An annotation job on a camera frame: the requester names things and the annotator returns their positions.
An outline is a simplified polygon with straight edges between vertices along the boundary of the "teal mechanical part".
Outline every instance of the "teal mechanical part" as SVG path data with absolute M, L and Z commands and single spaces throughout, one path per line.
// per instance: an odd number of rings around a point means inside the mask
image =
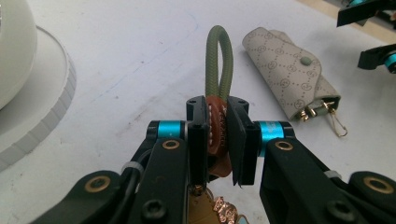
M 274 138 L 284 138 L 283 127 L 278 121 L 259 121 L 262 128 L 262 150 L 260 157 L 265 156 L 267 143 Z
M 391 73 L 396 73 L 396 53 L 388 56 L 388 58 L 384 61 L 384 65 Z
M 158 125 L 158 138 L 181 138 L 181 124 L 180 120 L 161 120 Z
M 351 1 L 351 2 L 349 3 L 349 5 L 350 5 L 350 6 L 356 6 L 356 5 L 361 4 L 361 3 L 363 3 L 363 2 L 365 2 L 365 0 L 353 0 L 353 1 Z

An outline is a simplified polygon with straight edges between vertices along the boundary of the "white bowl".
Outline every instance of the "white bowl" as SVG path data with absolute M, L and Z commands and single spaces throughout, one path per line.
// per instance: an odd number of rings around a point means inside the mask
M 0 0 L 0 109 L 21 90 L 32 70 L 37 30 L 25 0 Z

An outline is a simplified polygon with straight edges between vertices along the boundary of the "green cord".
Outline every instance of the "green cord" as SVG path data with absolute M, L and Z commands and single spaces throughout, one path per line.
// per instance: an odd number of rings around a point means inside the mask
M 220 43 L 223 66 L 219 84 L 218 43 Z M 205 95 L 216 95 L 227 102 L 233 80 L 233 49 L 227 32 L 221 26 L 214 26 L 206 41 Z

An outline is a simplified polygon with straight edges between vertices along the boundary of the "white countertop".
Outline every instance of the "white countertop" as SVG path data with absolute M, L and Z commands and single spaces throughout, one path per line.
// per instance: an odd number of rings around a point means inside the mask
M 252 120 L 285 120 L 243 46 L 262 26 L 289 35 L 321 61 L 322 74 L 342 95 L 338 116 L 292 125 L 298 139 L 345 181 L 356 171 L 396 179 L 396 76 L 384 67 L 357 68 L 360 52 L 386 45 L 292 0 L 132 1 L 29 0 L 35 22 L 64 44 L 77 71 L 73 102 L 55 130 L 29 155 L 0 173 L 0 223 L 28 223 L 98 170 L 120 171 L 154 119 L 185 119 L 185 103 L 204 94 L 205 42 L 214 25 L 233 44 L 231 95 L 250 102 Z M 209 185 L 251 223 L 267 223 L 256 184 Z

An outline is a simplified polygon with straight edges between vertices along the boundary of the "key pouch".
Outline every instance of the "key pouch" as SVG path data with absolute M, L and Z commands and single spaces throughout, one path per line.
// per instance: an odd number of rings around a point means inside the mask
M 289 120 L 334 115 L 341 96 L 321 75 L 315 55 L 285 33 L 261 27 L 247 34 L 243 46 Z

